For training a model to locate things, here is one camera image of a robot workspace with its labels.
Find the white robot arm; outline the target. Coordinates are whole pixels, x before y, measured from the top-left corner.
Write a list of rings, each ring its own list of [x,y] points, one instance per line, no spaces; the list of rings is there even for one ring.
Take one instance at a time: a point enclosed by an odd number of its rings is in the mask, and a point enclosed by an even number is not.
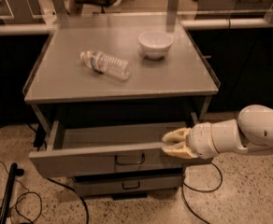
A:
[[[249,105],[237,119],[198,123],[165,134],[162,151],[183,159],[210,159],[221,153],[240,155],[273,154],[273,109]]]

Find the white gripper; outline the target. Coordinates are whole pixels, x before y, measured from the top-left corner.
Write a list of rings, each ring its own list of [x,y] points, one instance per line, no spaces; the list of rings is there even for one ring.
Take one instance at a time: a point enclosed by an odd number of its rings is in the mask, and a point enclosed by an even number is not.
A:
[[[209,122],[199,123],[190,128],[179,128],[177,130],[166,133],[162,141],[165,143],[177,143],[173,146],[166,146],[162,151],[172,157],[182,159],[210,159],[219,155],[216,150],[212,135],[211,124]]]

